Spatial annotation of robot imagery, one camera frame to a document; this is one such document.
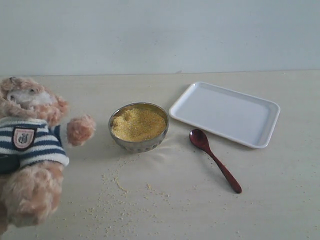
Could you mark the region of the pink teddy bear striped shirt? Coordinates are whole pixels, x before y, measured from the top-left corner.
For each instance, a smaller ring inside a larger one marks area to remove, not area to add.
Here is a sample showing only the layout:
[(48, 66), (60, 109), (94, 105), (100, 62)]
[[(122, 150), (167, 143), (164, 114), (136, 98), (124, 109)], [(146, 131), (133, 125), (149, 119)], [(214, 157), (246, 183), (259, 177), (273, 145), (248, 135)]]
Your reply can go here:
[(59, 205), (66, 147), (82, 146), (96, 130), (89, 115), (63, 121), (68, 103), (44, 85), (21, 77), (0, 83), (0, 154), (20, 167), (0, 174), (0, 231), (43, 223)]

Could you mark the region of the steel bowl of millet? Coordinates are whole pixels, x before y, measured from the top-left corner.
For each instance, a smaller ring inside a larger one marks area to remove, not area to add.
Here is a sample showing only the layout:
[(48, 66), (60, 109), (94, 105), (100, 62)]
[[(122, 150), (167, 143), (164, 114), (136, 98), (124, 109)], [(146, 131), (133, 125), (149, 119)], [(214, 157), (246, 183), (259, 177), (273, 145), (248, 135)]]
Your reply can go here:
[(169, 116), (160, 106), (134, 102), (117, 109), (108, 121), (112, 139), (132, 153), (155, 149), (169, 130)]

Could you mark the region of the dark red wooden spoon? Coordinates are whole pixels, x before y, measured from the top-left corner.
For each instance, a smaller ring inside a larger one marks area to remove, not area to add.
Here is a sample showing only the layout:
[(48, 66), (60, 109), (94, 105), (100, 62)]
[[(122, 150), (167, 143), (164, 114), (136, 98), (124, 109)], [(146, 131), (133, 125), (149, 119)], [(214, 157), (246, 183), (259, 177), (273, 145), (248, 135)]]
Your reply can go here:
[(240, 186), (238, 181), (234, 178), (234, 176), (231, 174), (231, 172), (213, 154), (209, 145), (209, 140), (207, 138), (207, 135), (201, 129), (193, 129), (189, 133), (189, 140), (195, 147), (204, 151), (213, 159), (213, 161), (216, 163), (216, 165), (218, 166), (218, 168), (226, 178), (227, 182), (229, 183), (233, 191), (237, 194), (241, 194), (242, 187)]

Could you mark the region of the white rectangular plastic tray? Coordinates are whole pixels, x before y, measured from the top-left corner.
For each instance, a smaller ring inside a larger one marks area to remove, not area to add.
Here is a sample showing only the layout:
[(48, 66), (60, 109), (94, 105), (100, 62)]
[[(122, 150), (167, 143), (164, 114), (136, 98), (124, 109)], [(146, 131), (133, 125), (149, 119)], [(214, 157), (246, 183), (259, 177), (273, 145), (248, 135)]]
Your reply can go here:
[(252, 149), (268, 146), (280, 112), (273, 101), (201, 81), (169, 108), (175, 120)]

